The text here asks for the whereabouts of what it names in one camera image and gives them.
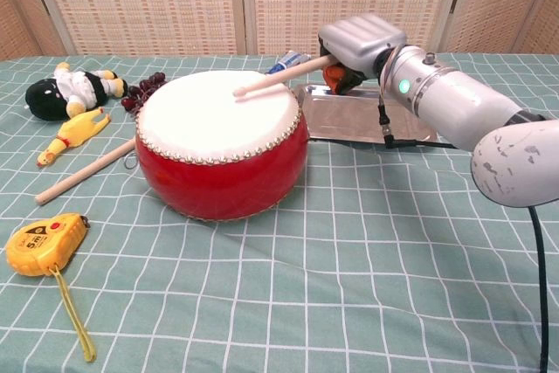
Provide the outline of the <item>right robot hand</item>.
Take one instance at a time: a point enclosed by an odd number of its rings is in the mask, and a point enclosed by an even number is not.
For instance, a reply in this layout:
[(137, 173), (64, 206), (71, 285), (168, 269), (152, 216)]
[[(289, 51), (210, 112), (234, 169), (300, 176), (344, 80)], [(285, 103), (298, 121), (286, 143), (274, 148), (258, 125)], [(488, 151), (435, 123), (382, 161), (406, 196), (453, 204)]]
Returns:
[(320, 54), (337, 63), (325, 67), (331, 92), (344, 95), (369, 79), (379, 79), (395, 47), (405, 45), (404, 31), (373, 13), (340, 19), (319, 29)]

